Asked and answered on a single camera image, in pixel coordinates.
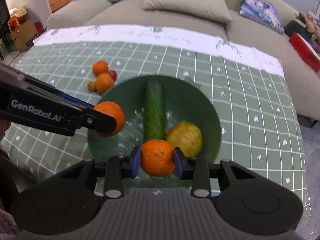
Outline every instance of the floor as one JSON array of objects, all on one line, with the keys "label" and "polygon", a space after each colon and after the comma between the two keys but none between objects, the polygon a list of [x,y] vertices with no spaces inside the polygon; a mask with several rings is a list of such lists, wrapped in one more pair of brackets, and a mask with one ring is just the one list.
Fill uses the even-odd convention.
[{"label": "floor", "polygon": [[[5,57],[3,63],[7,65],[14,65],[25,54],[17,51],[8,52],[1,41],[0,51]],[[320,123],[311,128],[308,119],[298,116],[298,120],[304,142],[307,187],[312,214],[309,219],[298,225],[296,232],[303,239],[320,240]]]}]

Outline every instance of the green plate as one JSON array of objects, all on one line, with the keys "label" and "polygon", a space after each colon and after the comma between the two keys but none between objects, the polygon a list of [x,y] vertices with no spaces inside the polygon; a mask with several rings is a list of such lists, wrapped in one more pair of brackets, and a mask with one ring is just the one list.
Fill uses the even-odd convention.
[{"label": "green plate", "polygon": [[[108,158],[129,155],[135,145],[143,143],[143,105],[147,80],[141,76],[122,82],[102,95],[100,101],[117,103],[124,111],[126,122],[122,130],[112,137],[100,137],[88,130],[88,145],[96,162]],[[201,130],[203,146],[199,155],[213,163],[221,143],[221,126],[218,115],[209,99],[191,82],[157,75],[164,87],[167,131],[182,121],[194,123]],[[139,169],[137,179],[124,180],[125,189],[130,187],[189,187],[190,181],[180,181],[175,172],[168,177],[155,178]]]}]

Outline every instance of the green plaid tablecloth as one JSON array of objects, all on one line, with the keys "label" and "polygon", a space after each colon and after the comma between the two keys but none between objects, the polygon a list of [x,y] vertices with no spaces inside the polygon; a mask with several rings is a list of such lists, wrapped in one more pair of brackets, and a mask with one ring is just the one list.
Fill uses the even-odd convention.
[{"label": "green plaid tablecloth", "polygon": [[[292,190],[302,201],[303,217],[311,214],[306,189],[303,143],[283,77],[248,65],[169,46],[130,42],[75,42],[33,47],[15,66],[90,104],[100,95],[87,83],[92,64],[104,59],[120,83],[145,74],[189,76],[214,104],[222,127],[216,162],[231,159]],[[10,159],[43,180],[91,154],[87,131],[66,137],[12,124],[1,143]],[[212,194],[218,194],[212,180]]]}]

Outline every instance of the floral pillow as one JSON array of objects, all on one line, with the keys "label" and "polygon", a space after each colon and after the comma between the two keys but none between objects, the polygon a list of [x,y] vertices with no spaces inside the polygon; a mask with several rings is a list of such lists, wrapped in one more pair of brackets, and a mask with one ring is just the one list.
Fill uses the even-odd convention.
[{"label": "floral pillow", "polygon": [[276,8],[266,0],[242,0],[240,14],[284,33]]}]

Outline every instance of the red apple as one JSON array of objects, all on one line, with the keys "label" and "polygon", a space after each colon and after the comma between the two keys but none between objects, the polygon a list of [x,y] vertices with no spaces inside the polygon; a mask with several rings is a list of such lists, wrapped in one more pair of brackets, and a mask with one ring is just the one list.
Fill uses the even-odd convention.
[{"label": "red apple", "polygon": [[114,71],[114,70],[109,70],[109,71],[108,71],[108,74],[112,77],[113,81],[116,81],[116,80],[117,80],[118,75],[117,75],[117,72],[116,72],[116,71]]}]

